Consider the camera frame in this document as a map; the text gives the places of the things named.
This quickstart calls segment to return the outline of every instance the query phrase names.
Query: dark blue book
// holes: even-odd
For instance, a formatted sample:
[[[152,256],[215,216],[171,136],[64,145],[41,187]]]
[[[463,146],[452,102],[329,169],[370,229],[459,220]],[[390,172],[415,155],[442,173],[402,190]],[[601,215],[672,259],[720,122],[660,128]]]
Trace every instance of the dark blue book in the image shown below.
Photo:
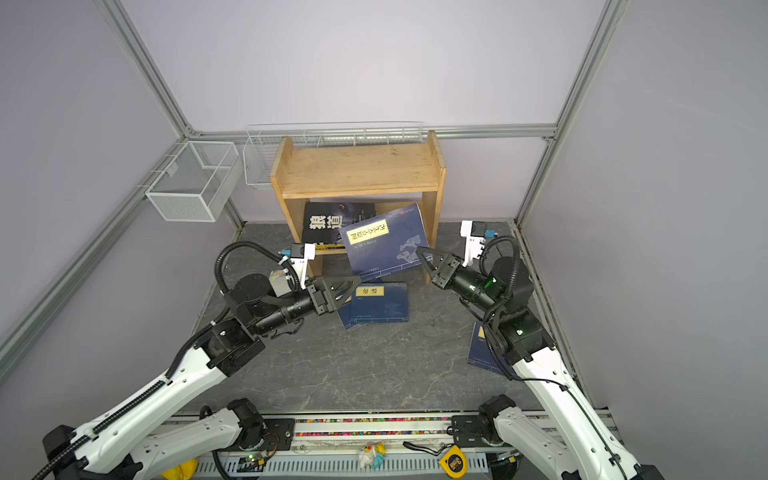
[[[408,321],[408,287],[404,282],[361,283],[339,309],[345,329],[358,323]]]
[[[416,247],[428,247],[419,205],[393,210],[339,229],[349,265],[363,282],[421,266]]]
[[[509,372],[514,373],[512,367],[502,358],[502,362]],[[482,322],[475,322],[475,328],[472,330],[472,341],[469,343],[469,355],[467,357],[469,365],[478,366],[481,369],[490,370],[494,373],[502,374],[502,371],[493,361],[491,350],[485,344],[485,334],[482,330]]]

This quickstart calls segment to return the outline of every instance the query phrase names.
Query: yellow tape measure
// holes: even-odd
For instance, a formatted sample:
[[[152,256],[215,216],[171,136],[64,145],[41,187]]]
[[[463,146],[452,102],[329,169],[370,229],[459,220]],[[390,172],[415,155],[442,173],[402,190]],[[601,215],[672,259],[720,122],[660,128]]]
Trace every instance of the yellow tape measure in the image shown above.
[[[451,478],[461,478],[467,472],[469,465],[464,452],[456,445],[452,446],[448,453],[440,459],[440,466]]]

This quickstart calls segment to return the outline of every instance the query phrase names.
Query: wire basket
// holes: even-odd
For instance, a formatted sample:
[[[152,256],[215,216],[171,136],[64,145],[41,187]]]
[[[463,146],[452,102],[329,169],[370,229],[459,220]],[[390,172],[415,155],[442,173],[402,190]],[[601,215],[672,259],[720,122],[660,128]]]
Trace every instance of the wire basket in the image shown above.
[[[215,222],[243,164],[234,142],[187,141],[147,189],[165,220]]]
[[[243,148],[245,183],[257,190],[270,189],[270,171],[283,137],[295,148],[355,147],[357,145],[420,144],[421,122],[368,122],[329,124],[265,124],[246,127]]]

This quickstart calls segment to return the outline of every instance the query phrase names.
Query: wooden shelf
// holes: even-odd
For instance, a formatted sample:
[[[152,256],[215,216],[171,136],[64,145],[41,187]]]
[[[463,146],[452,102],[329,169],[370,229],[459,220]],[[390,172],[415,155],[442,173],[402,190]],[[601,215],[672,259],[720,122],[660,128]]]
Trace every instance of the wooden shelf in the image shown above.
[[[421,193],[416,203],[427,241],[434,247],[445,173],[445,159],[434,131],[423,144],[362,147],[294,148],[290,137],[285,137],[277,149],[270,181],[297,243],[301,242],[304,207],[310,198]],[[377,203],[376,214],[413,203]],[[312,274],[320,275],[325,255],[339,253],[346,250],[317,250],[316,259],[310,262]]]

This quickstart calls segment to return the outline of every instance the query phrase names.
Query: book cover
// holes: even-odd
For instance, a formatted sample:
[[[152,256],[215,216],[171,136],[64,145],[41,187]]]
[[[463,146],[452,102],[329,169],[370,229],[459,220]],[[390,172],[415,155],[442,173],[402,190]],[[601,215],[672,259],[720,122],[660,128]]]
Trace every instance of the book cover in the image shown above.
[[[416,247],[428,247],[418,204],[342,227],[349,265],[363,282],[421,266]]]
[[[503,358],[502,362],[504,362],[508,371],[515,372]],[[485,334],[482,331],[482,322],[475,322],[475,328],[472,330],[472,341],[469,343],[467,363],[502,375],[502,371],[498,368],[496,362],[493,361],[491,350],[489,350],[488,345],[485,344]]]
[[[343,248],[339,229],[375,215],[375,204],[307,202],[301,241],[323,245],[319,250]]]
[[[361,283],[339,309],[345,329],[359,323],[408,321],[408,287],[404,282]]]

